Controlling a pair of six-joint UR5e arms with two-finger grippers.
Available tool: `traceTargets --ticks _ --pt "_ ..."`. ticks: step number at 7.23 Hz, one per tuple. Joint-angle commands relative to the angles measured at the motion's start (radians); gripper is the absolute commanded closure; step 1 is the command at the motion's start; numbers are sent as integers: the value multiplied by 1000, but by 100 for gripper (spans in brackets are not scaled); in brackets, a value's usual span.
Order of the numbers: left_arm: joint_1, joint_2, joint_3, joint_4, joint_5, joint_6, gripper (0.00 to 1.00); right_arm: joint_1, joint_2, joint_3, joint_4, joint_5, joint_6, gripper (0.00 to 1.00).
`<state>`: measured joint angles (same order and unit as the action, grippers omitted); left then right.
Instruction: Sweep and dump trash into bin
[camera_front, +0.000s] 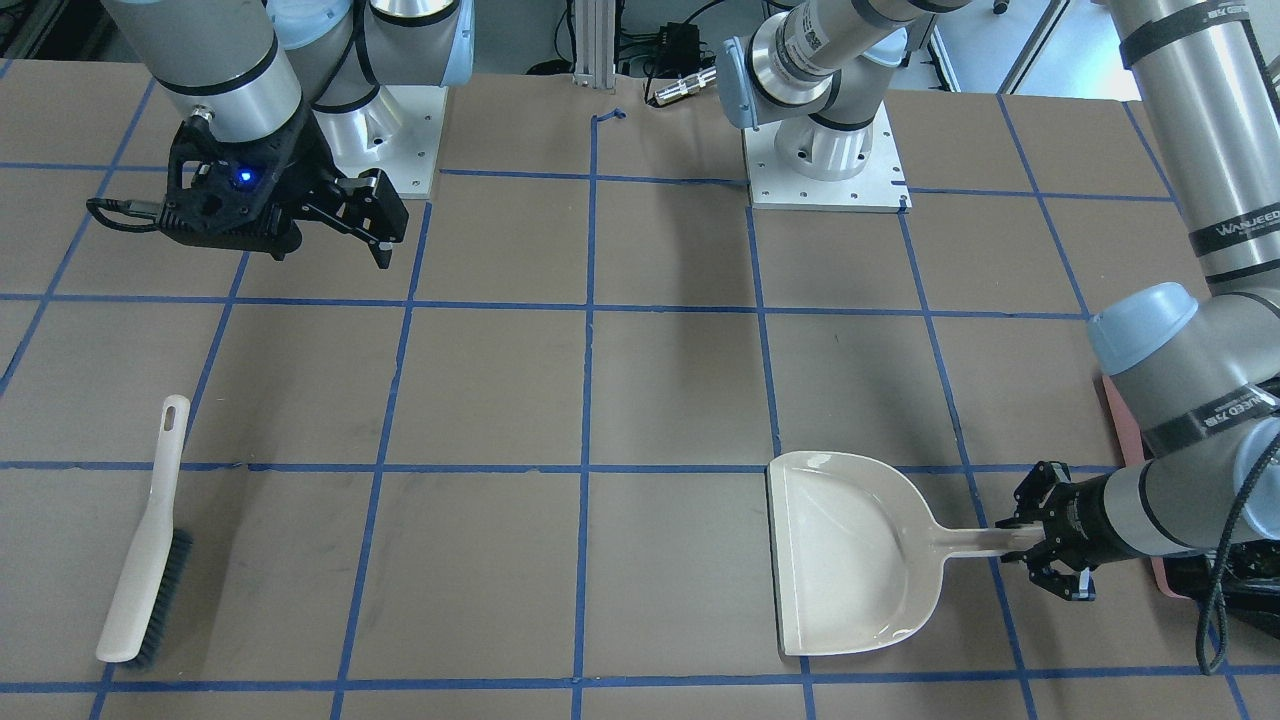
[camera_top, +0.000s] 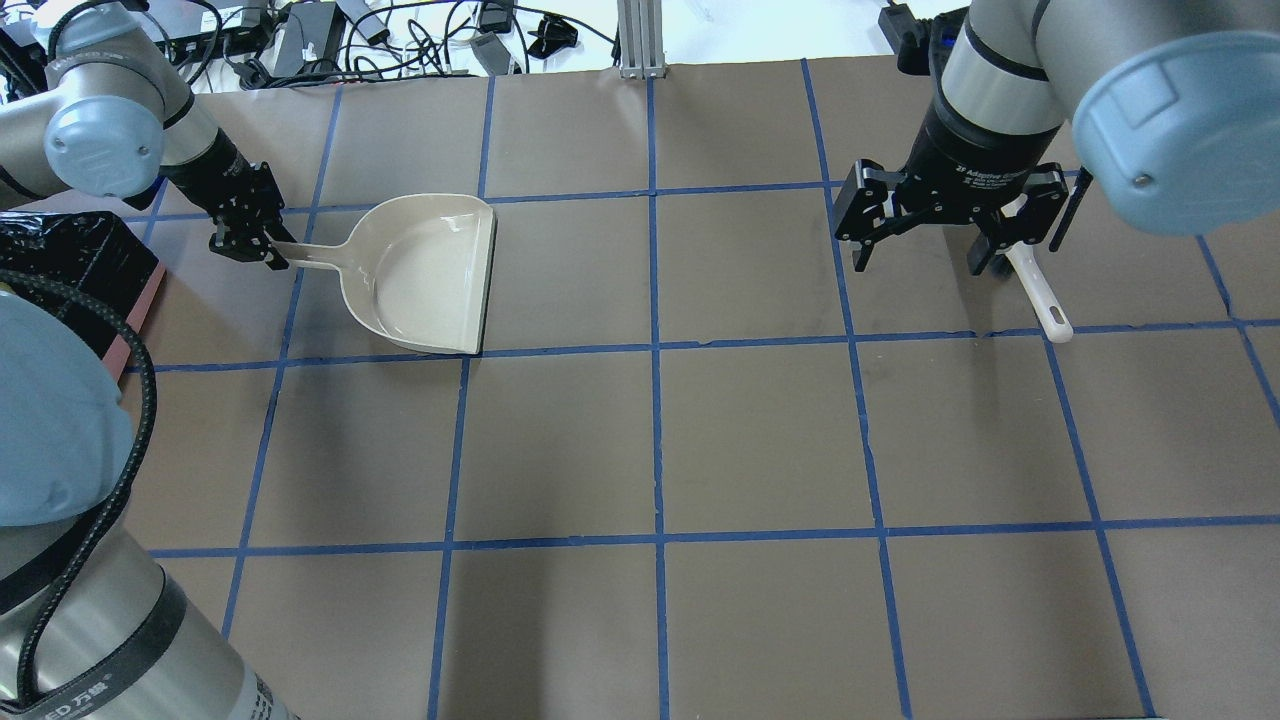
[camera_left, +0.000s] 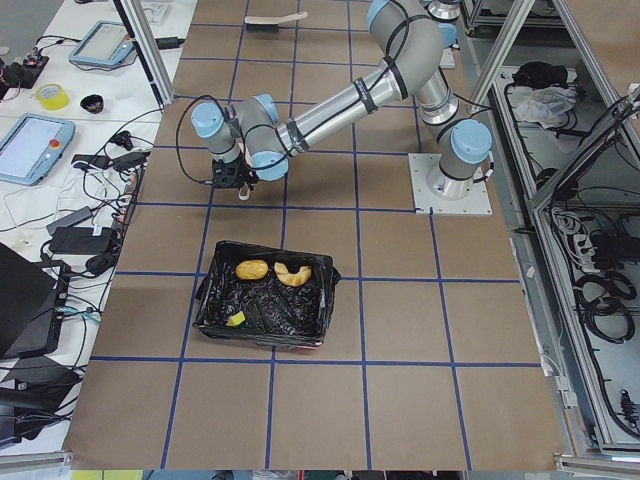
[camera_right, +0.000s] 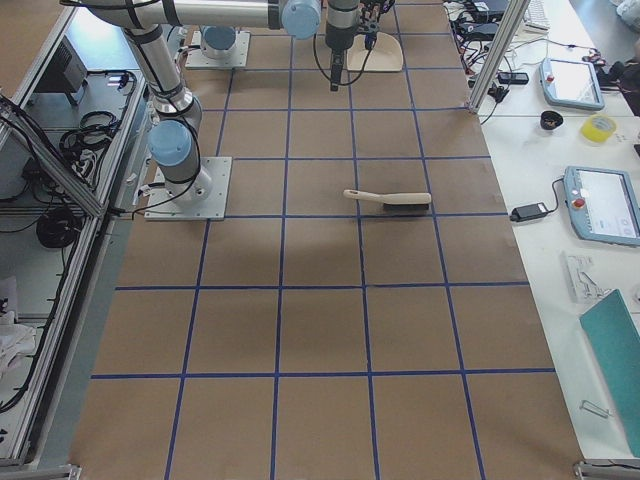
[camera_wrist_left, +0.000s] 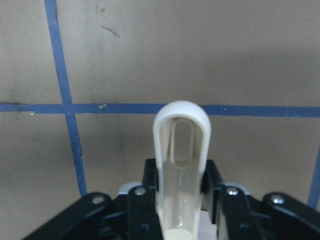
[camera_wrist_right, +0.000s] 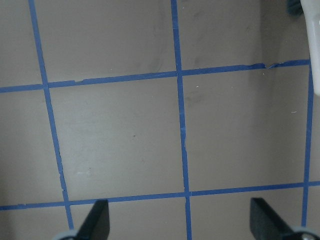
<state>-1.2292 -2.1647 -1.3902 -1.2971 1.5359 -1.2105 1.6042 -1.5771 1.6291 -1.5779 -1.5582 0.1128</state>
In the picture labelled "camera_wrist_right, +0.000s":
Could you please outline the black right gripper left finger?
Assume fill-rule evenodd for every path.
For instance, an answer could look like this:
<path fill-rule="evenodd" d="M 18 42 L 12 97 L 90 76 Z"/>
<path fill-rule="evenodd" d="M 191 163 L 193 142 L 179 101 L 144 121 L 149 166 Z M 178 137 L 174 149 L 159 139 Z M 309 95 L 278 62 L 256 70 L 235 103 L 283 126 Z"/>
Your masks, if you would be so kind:
<path fill-rule="evenodd" d="M 110 234 L 108 200 L 97 200 L 79 230 L 58 233 L 57 240 L 107 240 Z"/>

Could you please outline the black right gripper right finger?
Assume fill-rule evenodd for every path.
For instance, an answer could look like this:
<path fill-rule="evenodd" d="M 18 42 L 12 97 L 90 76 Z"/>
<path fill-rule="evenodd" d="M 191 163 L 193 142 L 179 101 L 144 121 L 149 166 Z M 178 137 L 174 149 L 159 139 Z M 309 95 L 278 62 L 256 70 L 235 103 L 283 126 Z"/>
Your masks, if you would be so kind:
<path fill-rule="evenodd" d="M 318 240 L 305 227 L 290 227 L 261 197 L 250 199 L 249 228 L 256 240 Z"/>

